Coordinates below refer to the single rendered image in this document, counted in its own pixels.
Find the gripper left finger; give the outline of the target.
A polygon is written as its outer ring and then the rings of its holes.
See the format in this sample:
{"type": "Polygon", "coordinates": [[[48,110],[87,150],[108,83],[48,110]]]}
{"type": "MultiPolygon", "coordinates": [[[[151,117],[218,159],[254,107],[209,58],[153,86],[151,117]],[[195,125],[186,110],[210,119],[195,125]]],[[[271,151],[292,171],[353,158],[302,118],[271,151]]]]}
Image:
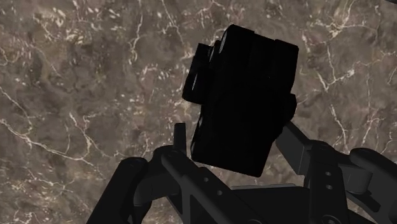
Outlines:
{"type": "Polygon", "coordinates": [[[142,224],[151,203],[166,197],[183,224],[264,224],[209,169],[186,156],[186,125],[176,123],[173,144],[161,146],[147,161],[120,161],[87,224],[142,224]]]}

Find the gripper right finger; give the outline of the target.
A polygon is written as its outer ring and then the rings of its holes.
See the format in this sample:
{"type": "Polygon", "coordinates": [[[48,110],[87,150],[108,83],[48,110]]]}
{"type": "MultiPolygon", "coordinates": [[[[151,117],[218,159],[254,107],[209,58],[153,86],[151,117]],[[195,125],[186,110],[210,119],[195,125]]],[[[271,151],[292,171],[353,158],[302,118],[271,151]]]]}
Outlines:
{"type": "Polygon", "coordinates": [[[324,141],[310,140],[288,122],[275,141],[309,189],[309,224],[359,224],[347,201],[366,211],[378,224],[397,224],[397,164],[369,148],[349,154],[324,141]]]}

